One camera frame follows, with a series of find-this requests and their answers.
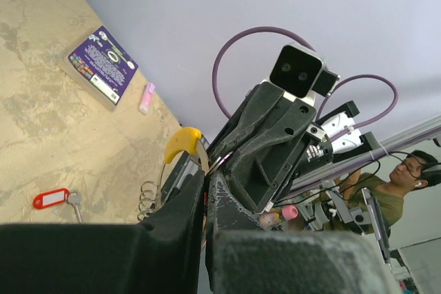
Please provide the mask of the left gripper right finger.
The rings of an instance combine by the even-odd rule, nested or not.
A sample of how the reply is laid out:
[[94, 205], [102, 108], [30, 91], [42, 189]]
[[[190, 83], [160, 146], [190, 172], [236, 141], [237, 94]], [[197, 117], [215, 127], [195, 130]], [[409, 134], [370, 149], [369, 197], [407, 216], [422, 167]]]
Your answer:
[[346, 231], [266, 231], [209, 179], [206, 267], [214, 293], [397, 293], [367, 236]]

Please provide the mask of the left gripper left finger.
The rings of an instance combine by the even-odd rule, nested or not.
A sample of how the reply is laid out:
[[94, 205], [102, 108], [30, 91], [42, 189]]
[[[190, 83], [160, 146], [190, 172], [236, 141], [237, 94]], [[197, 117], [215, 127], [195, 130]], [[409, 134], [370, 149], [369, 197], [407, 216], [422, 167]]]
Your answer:
[[2, 293], [195, 293], [204, 175], [136, 224], [5, 224]]

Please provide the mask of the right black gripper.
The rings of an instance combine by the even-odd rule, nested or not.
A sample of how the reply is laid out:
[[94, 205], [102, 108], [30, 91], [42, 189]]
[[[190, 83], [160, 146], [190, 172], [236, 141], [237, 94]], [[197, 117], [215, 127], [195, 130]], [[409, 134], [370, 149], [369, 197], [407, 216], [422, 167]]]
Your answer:
[[[207, 149], [210, 160], [235, 151], [223, 168], [225, 182], [235, 199], [253, 213], [263, 211], [278, 191], [272, 199], [276, 206], [289, 195], [293, 181], [333, 159], [324, 127], [330, 117], [311, 123], [316, 109], [298, 99], [289, 102], [283, 93], [271, 83], [255, 86]], [[303, 148], [296, 148], [304, 134], [309, 140], [302, 153]]]

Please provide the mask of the red key tag with key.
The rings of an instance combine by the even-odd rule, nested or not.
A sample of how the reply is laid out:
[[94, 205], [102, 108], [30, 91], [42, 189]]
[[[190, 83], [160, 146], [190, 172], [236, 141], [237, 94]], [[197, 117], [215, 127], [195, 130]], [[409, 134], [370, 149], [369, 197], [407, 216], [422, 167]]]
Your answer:
[[32, 201], [32, 206], [35, 209], [41, 210], [48, 207], [53, 207], [62, 203], [70, 204], [73, 209], [78, 223], [83, 222], [80, 205], [82, 202], [82, 195], [80, 191], [70, 191], [66, 188], [59, 188], [52, 191], [47, 191], [38, 194]]

